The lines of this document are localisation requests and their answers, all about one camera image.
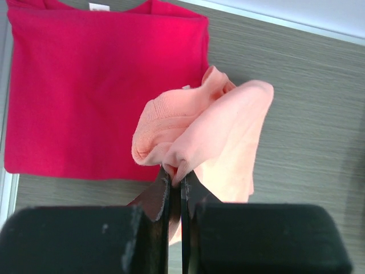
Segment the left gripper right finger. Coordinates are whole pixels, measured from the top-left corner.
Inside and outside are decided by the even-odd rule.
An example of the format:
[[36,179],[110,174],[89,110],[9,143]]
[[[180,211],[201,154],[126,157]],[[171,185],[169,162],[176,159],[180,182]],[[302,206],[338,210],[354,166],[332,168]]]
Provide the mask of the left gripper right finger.
[[330,214],[312,204],[224,203],[181,181],[184,273],[351,273]]

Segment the salmon pink t-shirt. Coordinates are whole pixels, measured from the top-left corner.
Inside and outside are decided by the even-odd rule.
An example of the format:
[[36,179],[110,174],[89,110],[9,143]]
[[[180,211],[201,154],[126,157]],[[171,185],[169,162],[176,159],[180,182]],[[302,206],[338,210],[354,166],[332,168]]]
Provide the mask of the salmon pink t-shirt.
[[132,138],[141,166],[160,165],[173,186],[194,171],[222,202],[246,203],[274,87],[261,80],[239,86],[209,67],[199,87],[169,90],[150,100]]

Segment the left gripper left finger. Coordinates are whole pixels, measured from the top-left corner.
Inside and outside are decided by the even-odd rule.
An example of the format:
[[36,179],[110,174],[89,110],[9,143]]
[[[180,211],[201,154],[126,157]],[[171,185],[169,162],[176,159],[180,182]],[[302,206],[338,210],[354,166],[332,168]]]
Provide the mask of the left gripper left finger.
[[167,273],[171,180],[127,206],[29,207],[1,230],[2,273]]

